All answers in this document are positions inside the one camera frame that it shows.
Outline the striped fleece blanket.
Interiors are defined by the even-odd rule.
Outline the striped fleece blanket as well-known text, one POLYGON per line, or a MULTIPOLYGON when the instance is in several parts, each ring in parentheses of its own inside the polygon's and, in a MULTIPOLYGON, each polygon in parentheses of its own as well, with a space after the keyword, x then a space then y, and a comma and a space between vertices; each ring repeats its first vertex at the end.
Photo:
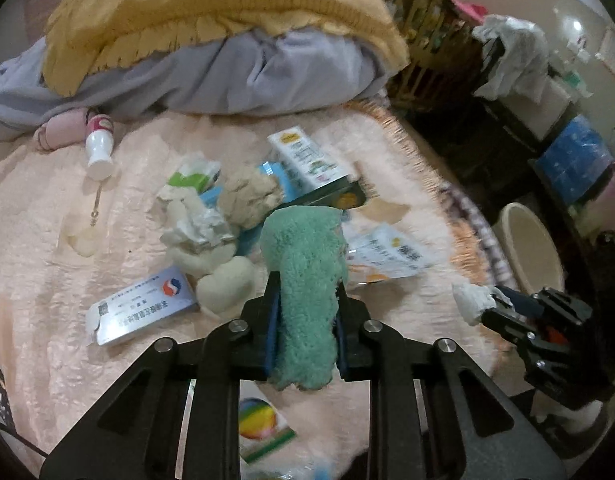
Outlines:
POLYGON ((458 186, 443 181, 442 207, 458 244, 454 261, 472 283, 519 289, 513 270, 493 228, 477 205, 458 186))

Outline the green fuzzy cloth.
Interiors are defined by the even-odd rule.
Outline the green fuzzy cloth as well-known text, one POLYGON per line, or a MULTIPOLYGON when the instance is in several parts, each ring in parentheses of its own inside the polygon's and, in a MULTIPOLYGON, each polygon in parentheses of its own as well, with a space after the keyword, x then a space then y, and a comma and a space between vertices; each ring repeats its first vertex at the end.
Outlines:
POLYGON ((277 209, 263 224, 260 245, 268 271, 280 274, 280 350, 270 383, 278 390, 324 388, 337 359, 337 290, 347 281, 342 211, 277 209))

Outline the pink sock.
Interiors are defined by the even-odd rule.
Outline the pink sock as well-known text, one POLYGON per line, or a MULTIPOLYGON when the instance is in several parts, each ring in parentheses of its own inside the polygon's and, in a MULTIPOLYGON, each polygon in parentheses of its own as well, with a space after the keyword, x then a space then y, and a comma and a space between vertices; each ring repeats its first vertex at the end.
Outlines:
POLYGON ((52 152, 72 144, 83 143, 88 135, 88 119, 95 115, 92 108, 73 108, 55 115, 40 125, 32 138, 40 152, 52 152))

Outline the cream plush toy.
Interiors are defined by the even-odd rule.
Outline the cream plush toy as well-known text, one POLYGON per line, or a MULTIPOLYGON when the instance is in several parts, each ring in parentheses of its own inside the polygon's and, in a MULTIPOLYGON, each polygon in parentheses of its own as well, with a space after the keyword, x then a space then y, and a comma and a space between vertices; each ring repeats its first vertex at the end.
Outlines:
POLYGON ((237 254, 237 232, 193 190, 164 205, 161 242, 175 266, 194 282, 200 309, 213 318, 237 315, 256 289, 256 267, 237 254))

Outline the white orange snack bag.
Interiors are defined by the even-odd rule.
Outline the white orange snack bag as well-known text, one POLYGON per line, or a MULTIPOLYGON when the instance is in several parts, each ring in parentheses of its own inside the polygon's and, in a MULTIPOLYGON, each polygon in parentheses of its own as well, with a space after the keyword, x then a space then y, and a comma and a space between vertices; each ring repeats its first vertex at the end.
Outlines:
POLYGON ((347 276, 353 284, 412 278, 432 263, 425 247, 388 223, 347 239, 347 276))

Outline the wooden baby crib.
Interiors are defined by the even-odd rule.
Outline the wooden baby crib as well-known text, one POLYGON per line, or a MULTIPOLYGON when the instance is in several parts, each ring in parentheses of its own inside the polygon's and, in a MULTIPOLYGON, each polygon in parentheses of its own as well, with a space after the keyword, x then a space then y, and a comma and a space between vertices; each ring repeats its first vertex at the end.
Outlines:
POLYGON ((468 89, 482 67, 475 21, 452 0, 385 0, 409 50, 411 63, 387 84, 393 105, 431 108, 468 89))

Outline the rainbow ball medicine box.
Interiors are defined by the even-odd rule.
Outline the rainbow ball medicine box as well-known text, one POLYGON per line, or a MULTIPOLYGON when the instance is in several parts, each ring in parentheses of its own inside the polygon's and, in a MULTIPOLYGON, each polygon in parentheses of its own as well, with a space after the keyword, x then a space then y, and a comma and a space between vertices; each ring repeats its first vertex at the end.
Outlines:
POLYGON ((239 401, 239 454, 251 464, 291 441, 296 433, 282 414, 262 398, 239 401))

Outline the white tissue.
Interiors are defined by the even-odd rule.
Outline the white tissue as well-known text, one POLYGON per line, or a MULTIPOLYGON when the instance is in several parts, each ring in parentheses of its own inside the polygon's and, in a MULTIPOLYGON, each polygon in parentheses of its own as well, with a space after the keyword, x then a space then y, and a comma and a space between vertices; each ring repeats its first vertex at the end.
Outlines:
POLYGON ((494 288, 475 284, 455 284, 453 297, 459 314, 470 326, 481 323, 485 311, 495 309, 494 288))

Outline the yellow frilled pillow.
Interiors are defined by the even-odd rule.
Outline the yellow frilled pillow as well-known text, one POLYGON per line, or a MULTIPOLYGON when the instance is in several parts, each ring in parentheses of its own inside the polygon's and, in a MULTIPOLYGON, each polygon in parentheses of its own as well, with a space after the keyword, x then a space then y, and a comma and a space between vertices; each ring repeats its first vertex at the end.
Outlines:
POLYGON ((86 76, 156 52, 304 27, 364 40, 391 74, 409 62, 385 0, 62 0, 47 21, 42 75, 48 88, 74 96, 86 76))

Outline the cream trash bin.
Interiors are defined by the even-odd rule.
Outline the cream trash bin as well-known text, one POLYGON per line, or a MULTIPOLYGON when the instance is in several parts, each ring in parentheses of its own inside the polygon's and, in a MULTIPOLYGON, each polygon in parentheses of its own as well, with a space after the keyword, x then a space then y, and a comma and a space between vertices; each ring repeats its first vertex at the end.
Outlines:
POLYGON ((493 226, 521 292, 548 287, 563 292, 565 274, 557 248, 539 217, 521 203, 507 204, 493 226))

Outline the white red small bottle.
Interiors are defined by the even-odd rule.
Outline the white red small bottle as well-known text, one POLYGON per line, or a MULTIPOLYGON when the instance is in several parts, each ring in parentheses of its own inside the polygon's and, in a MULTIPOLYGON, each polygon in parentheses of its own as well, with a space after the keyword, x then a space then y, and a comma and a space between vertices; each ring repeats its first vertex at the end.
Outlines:
POLYGON ((113 150, 114 123, 105 114, 94 115, 87 123, 85 139, 87 177, 100 182, 111 176, 114 172, 113 150))

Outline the blue tissue pack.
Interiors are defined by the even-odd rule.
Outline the blue tissue pack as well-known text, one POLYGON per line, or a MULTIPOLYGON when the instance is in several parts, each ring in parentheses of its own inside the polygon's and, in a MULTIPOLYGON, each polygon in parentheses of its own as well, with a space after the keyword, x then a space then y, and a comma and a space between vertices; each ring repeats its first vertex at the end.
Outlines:
POLYGON ((565 206, 580 200, 611 166, 614 157, 583 115, 571 119, 536 161, 565 206))

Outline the grey blanket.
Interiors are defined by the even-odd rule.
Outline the grey blanket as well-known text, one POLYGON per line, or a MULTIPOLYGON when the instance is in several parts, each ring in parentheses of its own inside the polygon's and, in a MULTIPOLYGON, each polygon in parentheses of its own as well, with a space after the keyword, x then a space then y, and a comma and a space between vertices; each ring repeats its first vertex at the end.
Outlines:
POLYGON ((274 116, 370 98, 390 73, 365 41, 316 28, 272 37, 261 29, 158 52, 130 68, 83 79, 74 96, 44 80, 46 45, 0 66, 0 142, 31 132, 73 108, 136 120, 163 108, 187 114, 274 116))

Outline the white medicine box red logo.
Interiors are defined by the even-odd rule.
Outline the white medicine box red logo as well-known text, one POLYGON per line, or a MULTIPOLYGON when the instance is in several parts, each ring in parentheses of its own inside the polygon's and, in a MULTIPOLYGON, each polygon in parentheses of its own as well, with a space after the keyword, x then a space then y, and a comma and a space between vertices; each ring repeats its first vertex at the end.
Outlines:
POLYGON ((185 274, 170 266, 92 304, 85 315, 85 329, 91 342, 105 347, 197 309, 196 294, 185 274))

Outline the beige paper ball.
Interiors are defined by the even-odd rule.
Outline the beige paper ball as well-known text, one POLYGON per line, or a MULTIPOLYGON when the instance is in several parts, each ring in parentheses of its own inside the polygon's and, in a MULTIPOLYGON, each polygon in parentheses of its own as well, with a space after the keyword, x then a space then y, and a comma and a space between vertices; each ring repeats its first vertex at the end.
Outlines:
POLYGON ((280 181, 258 167, 241 166, 226 179, 218 198, 218 208, 225 220, 241 230, 258 226, 283 203, 280 181))

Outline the green white milk carton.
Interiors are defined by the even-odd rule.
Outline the green white milk carton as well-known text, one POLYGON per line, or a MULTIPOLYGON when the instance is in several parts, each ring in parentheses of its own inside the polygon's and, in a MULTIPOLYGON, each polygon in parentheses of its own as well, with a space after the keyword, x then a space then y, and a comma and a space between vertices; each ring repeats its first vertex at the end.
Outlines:
POLYGON ((347 177, 347 171, 299 126, 271 134, 268 143, 273 158, 284 167, 292 185, 301 194, 347 177))

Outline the blue snack wrapper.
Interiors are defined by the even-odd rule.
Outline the blue snack wrapper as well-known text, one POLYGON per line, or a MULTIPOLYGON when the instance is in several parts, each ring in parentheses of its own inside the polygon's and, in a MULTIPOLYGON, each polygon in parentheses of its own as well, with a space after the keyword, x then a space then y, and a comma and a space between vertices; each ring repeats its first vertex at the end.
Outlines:
POLYGON ((217 209, 238 232, 237 256, 250 254, 265 218, 276 208, 296 198, 286 171, 279 162, 260 166, 242 165, 222 185, 200 195, 204 205, 217 209))

